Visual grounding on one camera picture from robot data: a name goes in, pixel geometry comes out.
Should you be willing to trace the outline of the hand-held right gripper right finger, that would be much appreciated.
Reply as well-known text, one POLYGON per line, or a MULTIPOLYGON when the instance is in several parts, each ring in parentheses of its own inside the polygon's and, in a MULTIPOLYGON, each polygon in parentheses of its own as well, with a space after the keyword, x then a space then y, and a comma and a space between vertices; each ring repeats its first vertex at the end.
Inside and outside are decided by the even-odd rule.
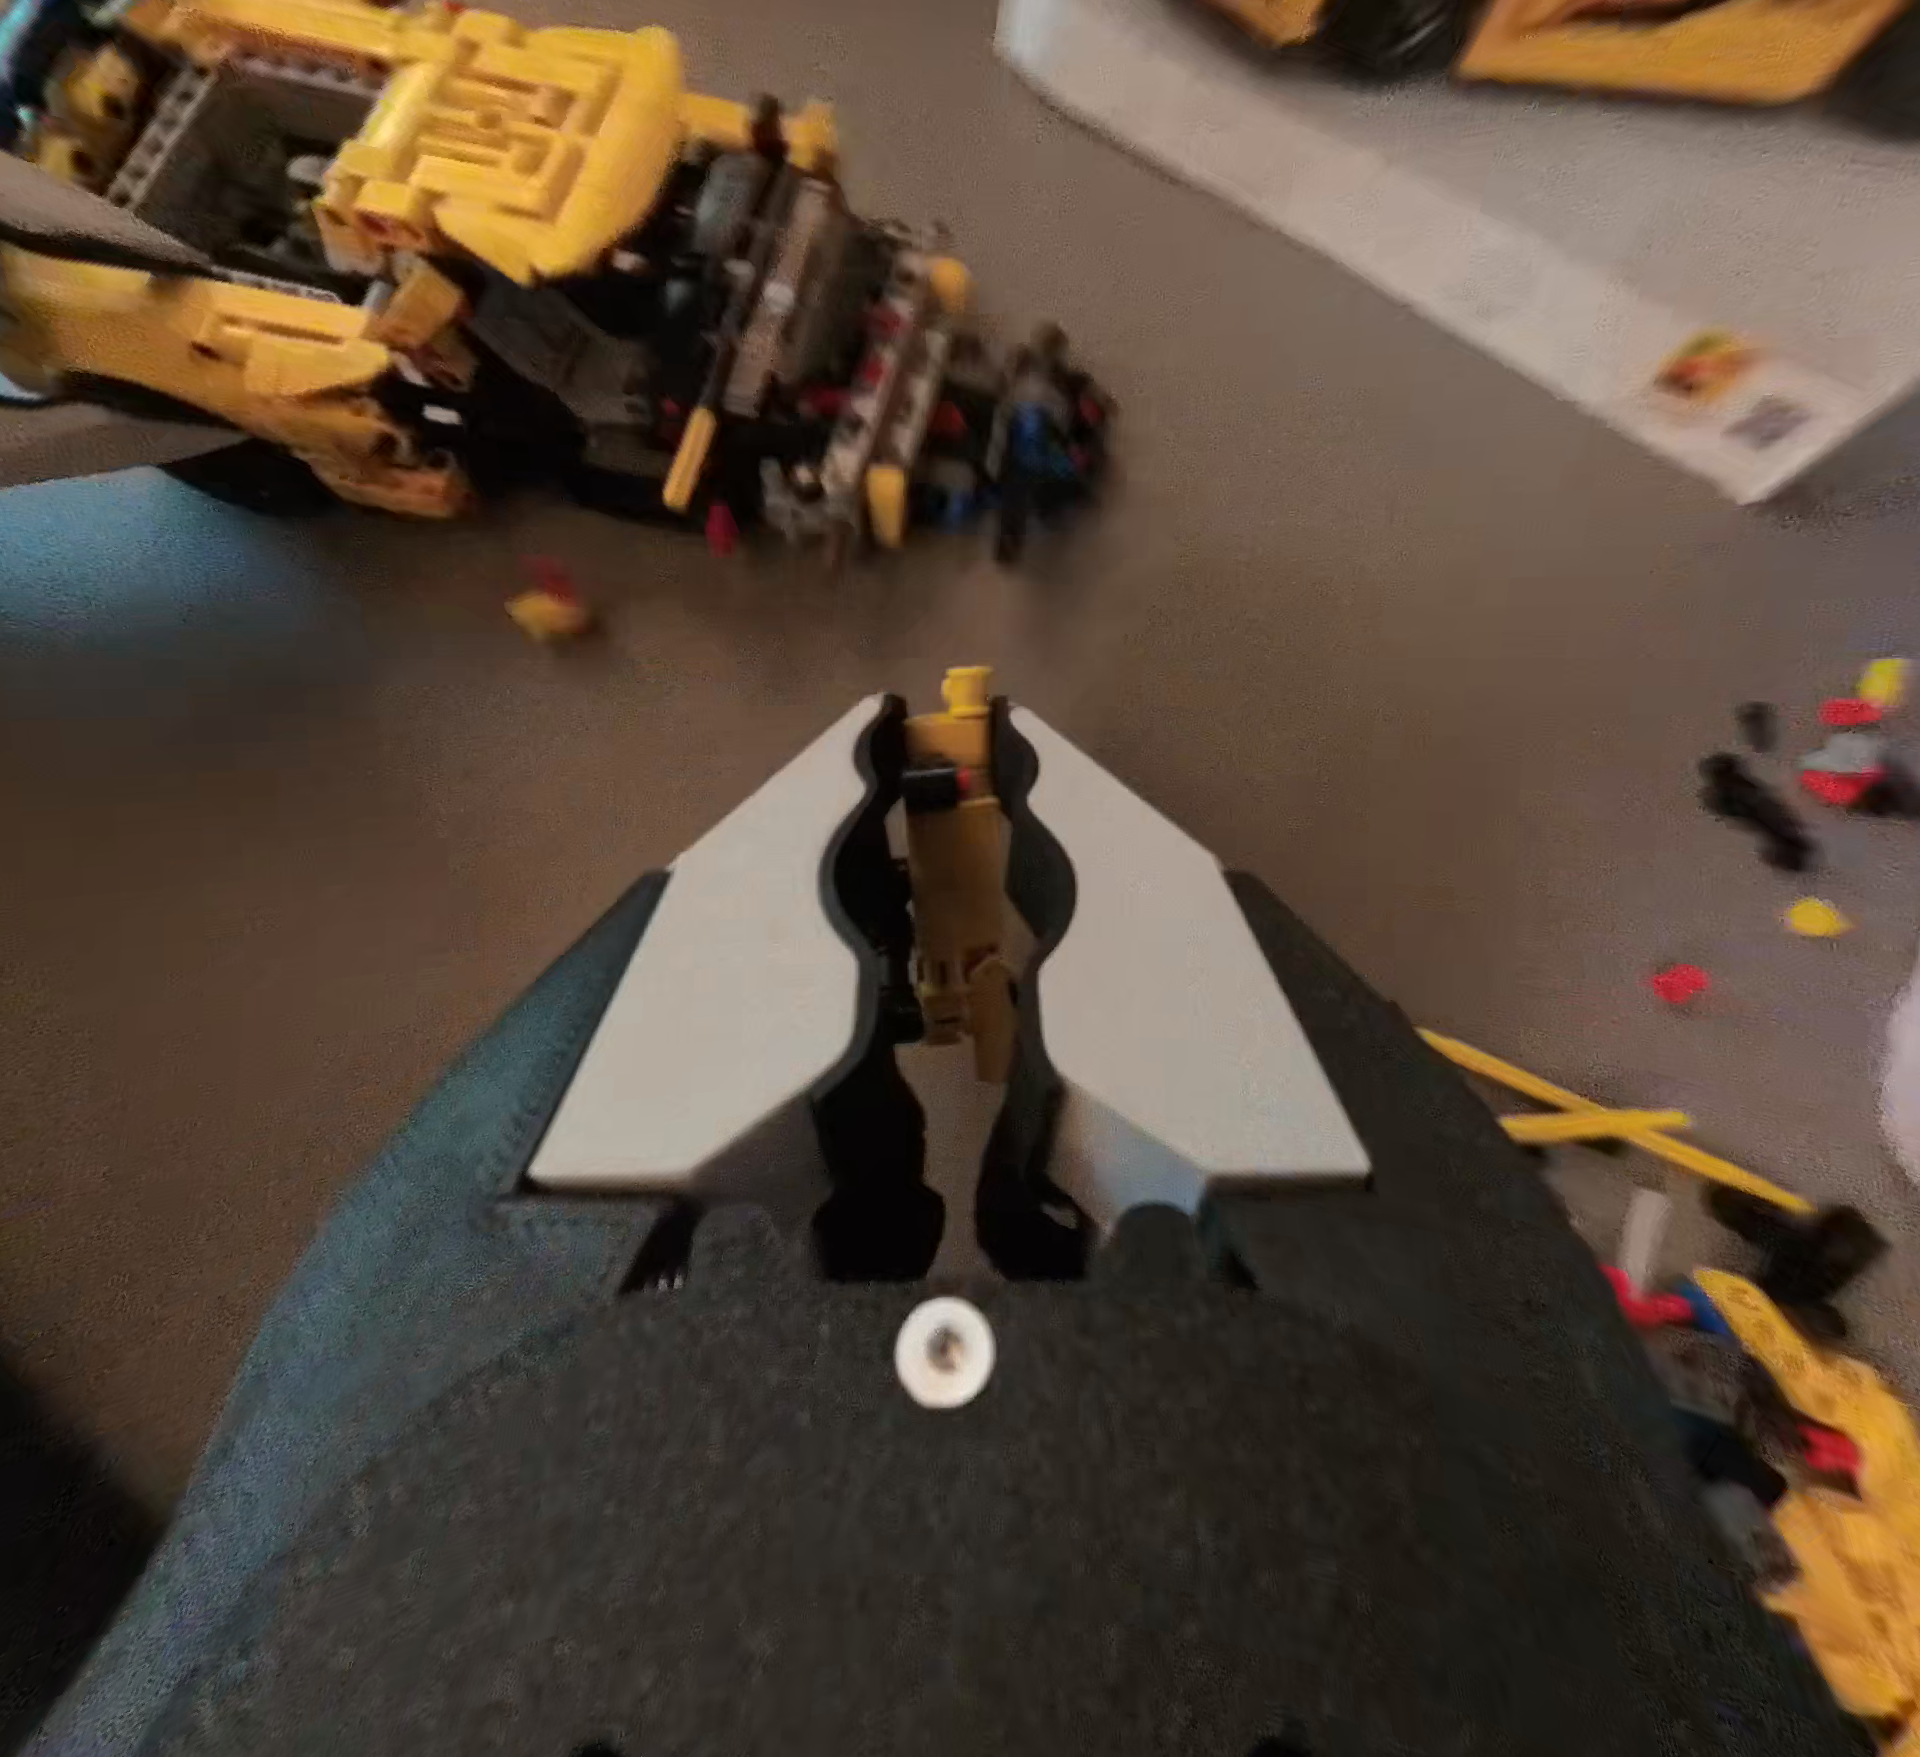
POLYGON ((1103 1235, 1140 1206, 1354 1191, 1354 1118, 1227 866, 1030 707, 1000 706, 1026 932, 1000 1216, 1103 1235))

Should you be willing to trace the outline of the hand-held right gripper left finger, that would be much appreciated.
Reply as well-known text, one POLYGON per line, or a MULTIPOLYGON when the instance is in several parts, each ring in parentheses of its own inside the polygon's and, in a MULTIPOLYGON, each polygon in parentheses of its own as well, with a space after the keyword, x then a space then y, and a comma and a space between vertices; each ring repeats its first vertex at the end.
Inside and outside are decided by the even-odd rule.
POLYGON ((907 1271, 904 726, 864 696, 660 871, 532 1191, 755 1204, 828 1274, 907 1271))

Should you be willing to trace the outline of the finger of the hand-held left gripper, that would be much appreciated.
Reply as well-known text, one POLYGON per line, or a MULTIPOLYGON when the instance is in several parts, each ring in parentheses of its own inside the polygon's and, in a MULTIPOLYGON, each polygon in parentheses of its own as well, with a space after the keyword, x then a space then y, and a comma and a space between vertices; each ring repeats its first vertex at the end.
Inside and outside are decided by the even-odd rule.
POLYGON ((247 432, 167 396, 2 396, 2 490, 184 464, 247 432))
POLYGON ((218 266, 136 212, 2 151, 2 286, 177 289, 218 266))

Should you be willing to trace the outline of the yellow brick door assembly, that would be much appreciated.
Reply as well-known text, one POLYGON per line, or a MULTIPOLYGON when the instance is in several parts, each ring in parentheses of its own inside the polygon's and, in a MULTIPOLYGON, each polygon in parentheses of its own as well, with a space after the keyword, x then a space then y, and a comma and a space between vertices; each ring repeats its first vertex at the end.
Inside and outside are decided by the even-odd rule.
POLYGON ((993 771, 993 671, 950 667, 942 707, 904 726, 904 868, 923 1044, 969 1045, 1004 1085, 1017 981, 1004 956, 1004 811, 993 771))

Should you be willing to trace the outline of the yellow toy brick car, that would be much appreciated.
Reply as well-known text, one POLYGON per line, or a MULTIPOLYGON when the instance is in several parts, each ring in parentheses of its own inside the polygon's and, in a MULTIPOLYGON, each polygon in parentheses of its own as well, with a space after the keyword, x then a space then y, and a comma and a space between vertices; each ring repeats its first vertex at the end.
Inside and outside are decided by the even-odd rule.
POLYGON ((719 541, 780 394, 974 294, 942 228, 847 205, 831 107, 697 93, 658 27, 9 0, 2 151, 218 266, 2 286, 2 396, 222 416, 247 441, 161 468, 261 517, 454 521, 529 474, 719 541))

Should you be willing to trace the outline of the grey black brick chassis module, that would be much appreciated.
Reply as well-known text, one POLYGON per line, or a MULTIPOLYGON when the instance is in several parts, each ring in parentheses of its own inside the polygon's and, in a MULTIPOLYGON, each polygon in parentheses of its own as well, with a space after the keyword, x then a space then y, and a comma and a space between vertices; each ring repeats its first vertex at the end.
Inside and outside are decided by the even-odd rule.
POLYGON ((1033 528, 1096 502, 1109 451, 1114 396, 1057 326, 1000 352, 930 315, 898 334, 872 326, 845 364, 780 394, 741 502, 751 524, 834 559, 987 528, 1010 565, 1033 528))

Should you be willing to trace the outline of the yellow brick pile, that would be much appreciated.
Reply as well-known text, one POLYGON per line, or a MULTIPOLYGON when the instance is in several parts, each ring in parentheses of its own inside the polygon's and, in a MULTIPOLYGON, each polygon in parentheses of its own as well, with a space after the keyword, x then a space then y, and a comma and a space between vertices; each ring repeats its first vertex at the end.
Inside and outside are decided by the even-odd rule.
POLYGON ((1664 1373, 1706 1509, 1757 1599, 1874 1753, 1913 1753, 1918 1418, 1849 1353, 1838 1308, 1884 1238, 1846 1206, 1782 1217, 1690 1184, 1750 1271, 1695 1264, 1655 1283, 1658 1226, 1625 1217, 1603 1276, 1664 1373))

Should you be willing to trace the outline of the grey desk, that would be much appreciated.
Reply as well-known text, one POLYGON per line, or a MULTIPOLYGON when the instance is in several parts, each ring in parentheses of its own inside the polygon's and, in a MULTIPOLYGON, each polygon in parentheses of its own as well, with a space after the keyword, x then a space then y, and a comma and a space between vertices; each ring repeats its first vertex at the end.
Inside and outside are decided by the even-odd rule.
POLYGON ((2 496, 2 1356, 149 1513, 336 1195, 643 868, 876 687, 993 665, 1415 1024, 1856 1204, 1918 1389, 1918 1195, 1846 1012, 1677 1013, 1724 908, 1695 760, 1913 656, 1918 503, 1747 517, 1045 110, 996 0, 465 0, 665 23, 828 100, 1119 400, 1116 496, 1020 569, 719 559, 537 499, 257 521, 129 473, 2 496), (528 559, 596 630, 528 640, 528 559))

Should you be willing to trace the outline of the yellow curved brick piece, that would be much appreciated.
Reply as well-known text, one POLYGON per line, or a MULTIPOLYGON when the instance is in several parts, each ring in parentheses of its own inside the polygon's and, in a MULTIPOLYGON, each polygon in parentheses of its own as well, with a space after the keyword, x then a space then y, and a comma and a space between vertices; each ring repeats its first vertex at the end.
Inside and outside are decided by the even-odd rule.
MULTIPOLYGON (((1421 1044, 1446 1058, 1454 1070, 1466 1073, 1469 1077, 1497 1088, 1504 1092, 1513 1092, 1514 1098, 1524 1101, 1524 1109, 1514 1112, 1569 1112, 1580 1107, 1604 1107, 1604 1109, 1677 1109, 1677 1107, 1616 1107, 1616 1105, 1603 1105, 1597 1098, 1580 1096, 1572 1091, 1565 1091, 1559 1085, 1549 1085, 1546 1077, 1520 1070, 1518 1064, 1508 1064, 1486 1050, 1473 1050, 1466 1041, 1457 1041, 1451 1034, 1434 1032, 1434 1028, 1418 1028, 1421 1044)), ((1769 1216, 1782 1216, 1782 1217, 1814 1217, 1817 1206, 1804 1198, 1789 1191, 1787 1187, 1776 1187, 1775 1179, 1765 1179, 1763 1174, 1741 1169, 1738 1163, 1714 1153, 1693 1143, 1693 1128, 1671 1136, 1661 1140, 1651 1149, 1629 1149, 1629 1146, 1568 1146, 1568 1149, 1585 1149, 1585 1152, 1634 1152, 1639 1158, 1650 1158, 1651 1163, 1661 1163, 1666 1171, 1677 1171, 1699 1187, 1721 1195, 1734 1195, 1746 1204, 1759 1204, 1763 1213, 1769 1216)))

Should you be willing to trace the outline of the small yellow red brick piece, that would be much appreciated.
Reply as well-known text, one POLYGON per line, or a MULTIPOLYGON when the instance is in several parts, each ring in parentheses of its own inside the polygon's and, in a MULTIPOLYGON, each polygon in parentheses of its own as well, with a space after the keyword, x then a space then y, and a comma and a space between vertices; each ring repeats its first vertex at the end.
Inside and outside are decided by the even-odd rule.
POLYGON ((601 623, 570 572, 551 559, 528 559, 528 576, 503 601, 503 614, 537 643, 582 640, 601 623))

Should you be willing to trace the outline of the scattered small brick pieces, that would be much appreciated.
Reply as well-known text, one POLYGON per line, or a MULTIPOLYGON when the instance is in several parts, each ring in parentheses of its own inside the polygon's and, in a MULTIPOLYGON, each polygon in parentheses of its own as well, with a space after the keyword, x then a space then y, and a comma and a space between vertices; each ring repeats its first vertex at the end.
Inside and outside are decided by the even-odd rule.
POLYGON ((1918 970, 1918 667, 1883 656, 1838 696, 1737 706, 1695 806, 1737 882, 1647 987, 1677 1013, 1878 1028, 1918 970))

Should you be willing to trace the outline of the white printed paper bag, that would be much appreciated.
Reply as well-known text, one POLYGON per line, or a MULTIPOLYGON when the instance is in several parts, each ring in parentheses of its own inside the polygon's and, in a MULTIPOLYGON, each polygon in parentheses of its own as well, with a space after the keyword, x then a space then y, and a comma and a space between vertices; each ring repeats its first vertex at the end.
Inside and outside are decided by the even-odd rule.
POLYGON ((1910 970, 1897 994, 1884 1024, 1884 1053, 1878 1064, 1878 1131, 1884 1152, 1907 1179, 1920 1184, 1918 1158, 1918 1000, 1920 975, 1910 970))

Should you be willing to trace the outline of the white instruction booklet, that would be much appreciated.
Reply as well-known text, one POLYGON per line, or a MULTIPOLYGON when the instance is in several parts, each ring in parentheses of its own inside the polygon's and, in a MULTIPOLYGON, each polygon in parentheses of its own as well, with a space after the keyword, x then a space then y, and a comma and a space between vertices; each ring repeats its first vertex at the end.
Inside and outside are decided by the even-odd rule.
POLYGON ((1048 106, 1737 503, 1918 473, 1918 151, 1807 110, 1415 81, 1183 0, 1000 0, 1048 106))

